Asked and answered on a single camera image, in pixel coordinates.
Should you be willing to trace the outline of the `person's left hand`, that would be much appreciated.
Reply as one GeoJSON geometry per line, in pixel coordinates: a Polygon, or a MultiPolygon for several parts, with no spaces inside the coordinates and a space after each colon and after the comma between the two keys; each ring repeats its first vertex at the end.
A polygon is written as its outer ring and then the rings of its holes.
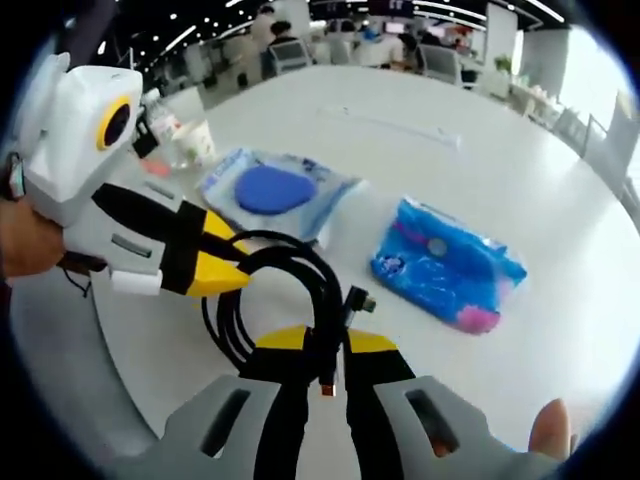
{"type": "Polygon", "coordinates": [[[65,254],[62,229],[26,199],[1,201],[1,271],[5,278],[46,272],[65,254]]]}

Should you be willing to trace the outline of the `person's right hand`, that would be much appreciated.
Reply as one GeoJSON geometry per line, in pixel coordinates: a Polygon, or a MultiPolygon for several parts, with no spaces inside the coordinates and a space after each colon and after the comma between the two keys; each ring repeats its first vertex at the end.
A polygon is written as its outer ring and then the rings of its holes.
{"type": "Polygon", "coordinates": [[[529,437],[529,450],[562,461],[569,457],[571,428],[567,407],[560,398],[537,414],[529,437]]]}

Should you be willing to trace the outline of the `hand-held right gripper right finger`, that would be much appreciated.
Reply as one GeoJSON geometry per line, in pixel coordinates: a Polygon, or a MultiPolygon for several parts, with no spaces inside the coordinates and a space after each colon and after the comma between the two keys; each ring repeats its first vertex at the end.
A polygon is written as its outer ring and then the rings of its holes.
{"type": "Polygon", "coordinates": [[[349,330],[346,419],[364,479],[546,479],[549,457],[496,439],[486,416],[387,338],[349,330]]]}

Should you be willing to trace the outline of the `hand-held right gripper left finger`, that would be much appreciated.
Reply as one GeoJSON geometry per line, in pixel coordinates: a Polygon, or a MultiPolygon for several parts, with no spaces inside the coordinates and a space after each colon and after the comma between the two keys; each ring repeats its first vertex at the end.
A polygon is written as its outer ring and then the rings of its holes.
{"type": "Polygon", "coordinates": [[[225,375],[172,414],[169,479],[292,479],[308,420],[311,330],[271,332],[237,376],[225,375]]]}

